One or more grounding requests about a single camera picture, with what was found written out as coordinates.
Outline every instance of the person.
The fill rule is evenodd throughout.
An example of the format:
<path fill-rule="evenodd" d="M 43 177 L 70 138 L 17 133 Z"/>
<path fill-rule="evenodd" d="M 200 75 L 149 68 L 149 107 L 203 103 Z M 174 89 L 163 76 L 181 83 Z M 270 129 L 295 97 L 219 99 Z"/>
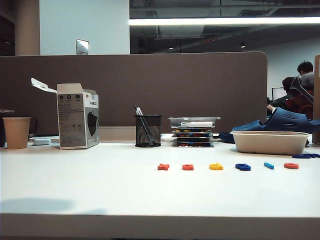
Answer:
<path fill-rule="evenodd" d="M 299 64 L 297 71 L 301 76 L 301 86 L 309 94 L 313 95 L 315 84 L 314 66 L 311 62 L 304 61 Z M 302 93 L 299 93 L 285 101 L 284 109 L 299 114 L 305 114 L 308 119 L 313 119 L 314 106 Z"/>
<path fill-rule="evenodd" d="M 315 85 L 314 66 L 309 61 L 300 63 L 296 69 L 300 74 L 301 86 L 313 86 Z"/>
<path fill-rule="evenodd" d="M 290 89 L 291 83 L 294 80 L 294 77 L 288 76 L 282 81 L 283 90 L 286 91 L 286 95 L 283 97 L 280 97 L 270 104 L 266 106 L 267 112 L 272 113 L 273 108 L 284 108 L 285 103 L 288 99 L 291 99 L 295 95 L 297 95 L 299 92 L 295 89 Z"/>

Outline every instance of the computer monitor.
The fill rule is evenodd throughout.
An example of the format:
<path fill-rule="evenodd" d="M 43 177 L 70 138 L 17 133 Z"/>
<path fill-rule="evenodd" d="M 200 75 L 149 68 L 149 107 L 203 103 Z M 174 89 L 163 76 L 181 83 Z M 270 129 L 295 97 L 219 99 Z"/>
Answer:
<path fill-rule="evenodd" d="M 279 98 L 284 97 L 287 95 L 287 92 L 284 90 L 283 87 L 273 87 L 272 88 L 272 99 L 273 101 Z"/>

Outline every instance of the black mesh pen holder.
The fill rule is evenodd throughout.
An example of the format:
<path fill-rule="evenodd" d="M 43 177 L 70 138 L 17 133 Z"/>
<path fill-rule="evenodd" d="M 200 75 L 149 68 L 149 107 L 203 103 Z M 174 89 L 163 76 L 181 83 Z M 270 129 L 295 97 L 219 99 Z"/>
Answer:
<path fill-rule="evenodd" d="M 161 146 L 161 115 L 135 115 L 135 146 Z"/>

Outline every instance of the fluorescent light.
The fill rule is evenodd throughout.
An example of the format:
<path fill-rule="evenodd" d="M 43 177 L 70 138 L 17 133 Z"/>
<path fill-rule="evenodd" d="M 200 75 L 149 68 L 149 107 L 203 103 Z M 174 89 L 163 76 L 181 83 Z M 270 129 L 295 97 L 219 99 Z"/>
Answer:
<path fill-rule="evenodd" d="M 130 26 L 320 24 L 320 17 L 216 17 L 130 19 Z"/>

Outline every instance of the dark ceiling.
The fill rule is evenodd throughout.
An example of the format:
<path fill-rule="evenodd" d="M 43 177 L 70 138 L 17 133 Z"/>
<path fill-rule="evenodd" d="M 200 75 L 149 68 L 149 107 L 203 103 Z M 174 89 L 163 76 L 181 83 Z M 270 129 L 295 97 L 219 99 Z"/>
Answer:
<path fill-rule="evenodd" d="M 130 0 L 131 19 L 214 17 L 319 17 L 320 0 Z M 0 56 L 15 55 L 12 0 L 0 0 Z M 196 53 L 241 51 L 320 37 L 319 25 L 131 26 L 130 52 Z"/>

